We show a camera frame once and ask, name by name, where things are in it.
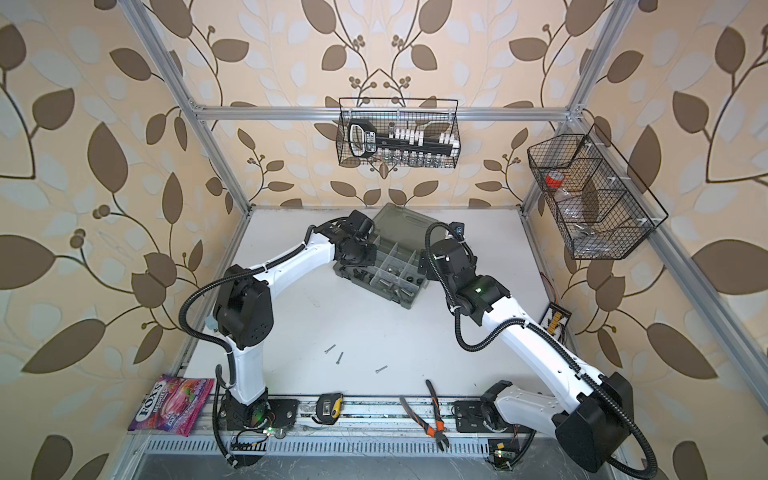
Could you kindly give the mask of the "pink candy bag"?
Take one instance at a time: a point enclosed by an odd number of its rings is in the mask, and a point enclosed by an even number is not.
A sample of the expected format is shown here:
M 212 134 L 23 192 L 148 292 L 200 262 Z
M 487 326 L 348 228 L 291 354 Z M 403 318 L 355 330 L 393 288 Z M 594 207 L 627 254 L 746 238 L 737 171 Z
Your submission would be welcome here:
M 213 387 L 213 379 L 160 376 L 140 404 L 128 430 L 153 430 L 188 437 Z

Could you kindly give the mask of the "red capped bottle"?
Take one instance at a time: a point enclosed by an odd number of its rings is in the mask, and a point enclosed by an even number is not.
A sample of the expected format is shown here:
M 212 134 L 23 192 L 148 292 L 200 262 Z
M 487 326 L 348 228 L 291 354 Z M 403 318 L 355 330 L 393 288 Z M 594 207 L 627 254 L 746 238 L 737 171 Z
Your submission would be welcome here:
M 549 170 L 544 177 L 544 184 L 550 193 L 555 193 L 565 183 L 565 174 L 559 170 Z

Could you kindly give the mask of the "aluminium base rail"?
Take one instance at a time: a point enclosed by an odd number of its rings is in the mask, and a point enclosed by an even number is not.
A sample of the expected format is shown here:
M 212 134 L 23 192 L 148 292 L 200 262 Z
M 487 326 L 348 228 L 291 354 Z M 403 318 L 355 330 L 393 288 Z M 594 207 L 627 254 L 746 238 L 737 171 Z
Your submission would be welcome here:
M 238 433 L 227 428 L 221 442 L 237 457 L 256 460 L 265 456 L 312 457 L 413 457 L 486 459 L 500 447 L 522 445 L 529 428 L 508 425 L 492 430 L 484 423 L 479 400 L 473 397 L 440 398 L 449 446 L 440 450 L 436 441 L 412 420 L 412 409 L 433 422 L 432 401 L 410 396 L 343 397 L 341 415 L 331 426 L 312 419 L 317 397 L 275 395 L 269 400 L 276 418 L 263 433 Z

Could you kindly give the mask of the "grey plastic organizer box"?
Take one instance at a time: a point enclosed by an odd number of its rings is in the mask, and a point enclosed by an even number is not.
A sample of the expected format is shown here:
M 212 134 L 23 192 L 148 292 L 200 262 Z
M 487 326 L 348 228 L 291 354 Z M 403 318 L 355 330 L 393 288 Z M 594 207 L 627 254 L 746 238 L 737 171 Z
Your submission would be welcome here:
M 386 204 L 373 218 L 369 237 L 377 247 L 373 266 L 343 266 L 335 274 L 352 284 L 410 310 L 421 290 L 429 283 L 420 270 L 427 228 L 437 219 L 411 209 Z

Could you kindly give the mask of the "yellow black multimeter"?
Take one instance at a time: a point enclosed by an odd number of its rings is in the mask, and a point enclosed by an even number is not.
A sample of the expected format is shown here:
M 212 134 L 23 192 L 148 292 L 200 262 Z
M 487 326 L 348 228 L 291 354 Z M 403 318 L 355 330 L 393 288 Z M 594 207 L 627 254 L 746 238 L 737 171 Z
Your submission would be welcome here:
M 566 328 L 571 316 L 570 311 L 550 302 L 539 325 L 559 343 L 565 344 Z

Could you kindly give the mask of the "yellow black tape measure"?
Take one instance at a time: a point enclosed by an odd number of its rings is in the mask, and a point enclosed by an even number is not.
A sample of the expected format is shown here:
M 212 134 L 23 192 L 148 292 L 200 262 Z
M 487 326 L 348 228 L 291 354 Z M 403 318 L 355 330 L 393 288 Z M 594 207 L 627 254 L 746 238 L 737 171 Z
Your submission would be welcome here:
M 334 425 L 341 415 L 342 403 L 343 394 L 340 392 L 320 395 L 316 402 L 313 421 L 319 425 Z

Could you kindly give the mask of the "socket set on rail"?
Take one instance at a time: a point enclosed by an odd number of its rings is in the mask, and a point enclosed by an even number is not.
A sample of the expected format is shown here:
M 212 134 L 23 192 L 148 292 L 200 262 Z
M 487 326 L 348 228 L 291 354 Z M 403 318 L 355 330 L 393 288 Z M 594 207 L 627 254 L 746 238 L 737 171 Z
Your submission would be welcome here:
M 345 138 L 350 152 L 357 158 L 445 159 L 457 158 L 461 150 L 460 141 L 444 132 L 437 140 L 428 138 L 425 130 L 394 126 L 379 133 L 367 120 L 352 120 Z

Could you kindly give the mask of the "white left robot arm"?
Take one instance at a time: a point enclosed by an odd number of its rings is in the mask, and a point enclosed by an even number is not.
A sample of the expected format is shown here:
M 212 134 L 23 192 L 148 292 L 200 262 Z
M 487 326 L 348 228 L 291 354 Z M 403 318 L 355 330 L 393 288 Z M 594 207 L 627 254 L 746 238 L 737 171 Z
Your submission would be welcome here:
M 232 266 L 224 277 L 195 291 L 182 304 L 178 323 L 187 335 L 225 351 L 229 380 L 227 390 L 238 404 L 255 406 L 266 400 L 262 343 L 274 327 L 273 300 L 304 275 L 336 262 L 352 268 L 375 264 L 377 246 L 370 240 L 374 221 L 354 210 L 319 226 L 307 228 L 295 247 L 265 263 Z M 219 336 L 194 329 L 187 320 L 193 304 L 216 291 L 213 316 Z

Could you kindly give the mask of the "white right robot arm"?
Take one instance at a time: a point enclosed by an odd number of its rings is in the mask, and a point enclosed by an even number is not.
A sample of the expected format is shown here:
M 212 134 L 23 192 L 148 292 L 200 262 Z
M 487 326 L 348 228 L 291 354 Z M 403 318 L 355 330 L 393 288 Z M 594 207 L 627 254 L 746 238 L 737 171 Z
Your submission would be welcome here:
M 653 448 L 634 421 L 633 390 L 621 374 L 604 375 L 535 322 L 510 291 L 476 272 L 477 258 L 458 223 L 430 224 L 424 235 L 428 276 L 441 285 L 459 347 L 470 353 L 501 339 L 550 390 L 559 409 L 518 407 L 502 395 L 492 404 L 503 421 L 554 435 L 582 469 L 608 464 L 635 479 L 658 472 Z

